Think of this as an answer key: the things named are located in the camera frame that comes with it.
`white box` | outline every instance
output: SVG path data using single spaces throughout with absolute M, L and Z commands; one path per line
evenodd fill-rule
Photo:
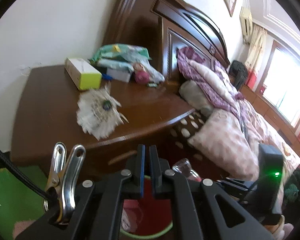
M 107 68 L 107 75 L 109 75 L 113 79 L 120 80 L 120 81 L 123 81 L 126 83 L 128 83 L 130 81 L 131 74 L 132 73 L 129 73 L 127 71 L 121 71 L 121 70 L 117 70 L 117 69 Z

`wooden cabinet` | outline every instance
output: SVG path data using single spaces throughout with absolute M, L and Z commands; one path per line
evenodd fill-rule
M 98 140 L 84 133 L 77 124 L 80 94 L 64 66 L 31 70 L 13 128 L 10 159 L 16 165 L 39 165 L 48 174 L 51 150 L 56 142 L 62 141 L 68 150 L 81 143 L 87 152 L 78 182 L 97 181 L 123 169 L 138 144 L 163 143 L 171 127 L 194 111 L 164 88 L 112 80 L 111 96 L 121 103 L 119 111 L 129 122 L 117 126 L 109 137 Z
M 286 143 L 300 157 L 300 142 L 295 135 L 292 126 L 277 113 L 272 106 L 263 97 L 258 96 L 249 87 L 243 85 L 240 92 L 252 104 L 257 113 L 261 114 L 264 119 L 282 136 Z

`small green package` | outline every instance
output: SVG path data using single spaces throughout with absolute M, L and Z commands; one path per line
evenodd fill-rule
M 105 45 L 98 49 L 98 51 L 94 54 L 93 58 L 90 59 L 90 63 L 92 65 L 95 65 L 95 62 L 97 62 L 101 58 L 110 58 L 126 62 L 126 60 L 123 57 L 121 57 L 121 55 L 130 51 L 136 51 L 140 55 L 145 56 L 147 59 L 151 59 L 149 57 L 148 50 L 144 47 L 116 43 L 111 45 Z

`carpet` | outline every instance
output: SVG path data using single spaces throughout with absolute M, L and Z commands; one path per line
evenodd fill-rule
M 47 179 L 37 166 L 20 167 L 38 187 L 45 188 Z M 6 168 L 0 169 L 0 235 L 12 240 L 14 224 L 36 220 L 43 215 L 42 198 L 23 185 Z

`carved wooden headboard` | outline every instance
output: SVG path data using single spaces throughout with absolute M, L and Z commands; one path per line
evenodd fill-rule
M 151 65 L 176 90 L 182 77 L 177 48 L 192 46 L 213 66 L 217 59 L 227 67 L 226 44 L 217 25 L 183 0 L 117 0 L 103 44 L 126 43 L 148 48 Z

